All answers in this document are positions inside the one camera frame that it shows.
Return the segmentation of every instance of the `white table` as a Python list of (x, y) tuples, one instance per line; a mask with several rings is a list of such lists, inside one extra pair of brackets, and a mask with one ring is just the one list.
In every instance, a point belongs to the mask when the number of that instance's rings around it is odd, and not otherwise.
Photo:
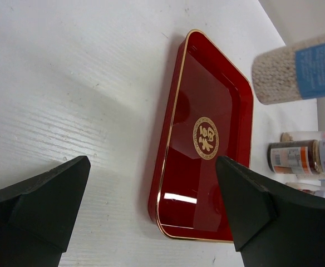
[[(232, 244), (173, 241), (146, 203), (178, 44), (204, 31), (250, 79), (283, 45), (257, 0), (0, 1), (0, 188), (78, 155), (91, 173), (60, 266), (243, 266)], [(255, 102), (251, 168), (316, 102)]]

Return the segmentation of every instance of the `jar label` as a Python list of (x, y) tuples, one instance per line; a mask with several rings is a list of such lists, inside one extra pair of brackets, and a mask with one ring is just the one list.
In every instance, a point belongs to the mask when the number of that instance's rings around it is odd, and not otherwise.
[(270, 160), (278, 174), (312, 174), (307, 146), (271, 149)]
[(297, 51), (295, 67), (301, 97), (325, 97), (325, 43)]

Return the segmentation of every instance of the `spice jar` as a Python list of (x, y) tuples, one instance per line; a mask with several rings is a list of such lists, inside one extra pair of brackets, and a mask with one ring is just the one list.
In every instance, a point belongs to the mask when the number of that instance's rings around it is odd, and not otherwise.
[(325, 139), (271, 143), (268, 164), (279, 174), (325, 173)]

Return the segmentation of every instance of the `tray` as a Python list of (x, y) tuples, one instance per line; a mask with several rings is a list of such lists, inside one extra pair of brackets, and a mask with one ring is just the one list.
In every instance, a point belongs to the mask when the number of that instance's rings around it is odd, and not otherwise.
[(232, 242), (215, 161), (250, 161), (253, 93), (248, 80), (199, 30), (180, 45), (148, 210), (173, 239)]

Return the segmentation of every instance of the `gold emblem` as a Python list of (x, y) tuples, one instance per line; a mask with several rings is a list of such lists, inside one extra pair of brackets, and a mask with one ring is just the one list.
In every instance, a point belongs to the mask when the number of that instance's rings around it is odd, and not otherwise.
[(211, 119), (201, 117), (197, 120), (194, 126), (193, 140), (195, 149), (202, 159), (211, 160), (217, 154), (218, 131)]

